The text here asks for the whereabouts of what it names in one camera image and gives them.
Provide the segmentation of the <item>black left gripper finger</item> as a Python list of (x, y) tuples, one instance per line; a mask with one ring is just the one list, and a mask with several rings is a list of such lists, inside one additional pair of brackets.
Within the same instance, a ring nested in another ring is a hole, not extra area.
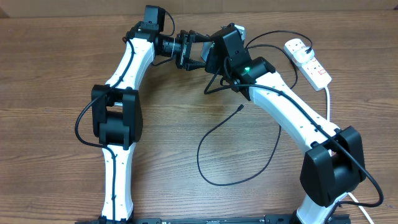
[(194, 30), (190, 30), (188, 32), (188, 42), (189, 43), (211, 42), (211, 37), (209, 35), (203, 35)]
[(205, 67), (206, 67), (206, 63), (203, 63), (203, 62), (188, 62), (185, 64), (186, 71), (192, 71), (192, 70), (196, 70), (199, 68), (205, 68)]

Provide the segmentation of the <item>blue smartphone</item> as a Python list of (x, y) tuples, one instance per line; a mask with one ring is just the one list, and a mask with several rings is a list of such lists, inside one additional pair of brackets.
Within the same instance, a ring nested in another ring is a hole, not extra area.
[(204, 42), (201, 50), (201, 58), (204, 62), (207, 61), (210, 49), (213, 47), (213, 42)]

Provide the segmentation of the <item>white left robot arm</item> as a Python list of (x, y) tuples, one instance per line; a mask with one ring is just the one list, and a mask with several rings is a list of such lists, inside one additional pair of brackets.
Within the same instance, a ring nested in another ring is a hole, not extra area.
[(91, 91), (93, 132), (105, 162), (105, 198), (98, 223), (132, 223), (132, 157), (141, 138), (143, 118), (139, 87), (149, 65), (158, 55), (177, 59), (187, 70), (203, 66), (189, 58), (190, 44), (209, 37), (181, 31), (164, 35), (166, 10), (147, 5), (144, 19), (127, 31), (126, 51), (113, 76)]

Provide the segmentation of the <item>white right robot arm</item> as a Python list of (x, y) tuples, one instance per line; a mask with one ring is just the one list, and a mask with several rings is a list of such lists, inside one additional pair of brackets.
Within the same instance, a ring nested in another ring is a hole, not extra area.
[(348, 215), (335, 215), (347, 204), (345, 197), (363, 182), (363, 144), (353, 127), (340, 129), (301, 100), (263, 57), (251, 58), (244, 45), (244, 29), (234, 24), (205, 37), (205, 70), (222, 75), (227, 89), (268, 112), (287, 131), (303, 154), (300, 182), (306, 193), (292, 215), (266, 215), (290, 223), (350, 223)]

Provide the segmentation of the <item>white charger plug adapter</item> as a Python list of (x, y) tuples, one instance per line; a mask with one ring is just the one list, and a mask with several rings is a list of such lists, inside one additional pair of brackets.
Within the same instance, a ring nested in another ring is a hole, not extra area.
[(301, 67), (303, 64), (309, 62), (314, 58), (315, 52), (311, 47), (302, 47), (293, 53), (293, 58), (296, 66)]

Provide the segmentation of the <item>white power strip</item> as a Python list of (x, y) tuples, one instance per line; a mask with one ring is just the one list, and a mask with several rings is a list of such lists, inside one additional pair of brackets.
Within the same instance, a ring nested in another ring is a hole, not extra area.
[[(292, 59), (293, 63), (293, 53), (302, 47), (307, 47), (302, 40), (292, 39), (284, 44), (284, 50), (287, 52), (288, 56)], [(304, 77), (309, 81), (311, 86), (316, 90), (322, 90), (328, 86), (332, 81), (331, 76), (323, 68), (320, 62), (314, 57), (309, 62), (303, 64), (298, 69), (302, 72)]]

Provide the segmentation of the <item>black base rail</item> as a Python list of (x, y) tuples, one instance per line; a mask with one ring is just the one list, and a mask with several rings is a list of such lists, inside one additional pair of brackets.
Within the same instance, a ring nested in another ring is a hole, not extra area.
[[(188, 219), (160, 219), (160, 218), (141, 218), (129, 220), (122, 219), (122, 221), (115, 221), (115, 223), (125, 224), (289, 224), (299, 223), (294, 221), (293, 215), (265, 215), (263, 217), (249, 218), (188, 218)], [(112, 224), (112, 220), (107, 220), (99, 217), (97, 220), (75, 222), (79, 224)], [(332, 224), (349, 224), (351, 220), (349, 215), (333, 215), (328, 223)]]

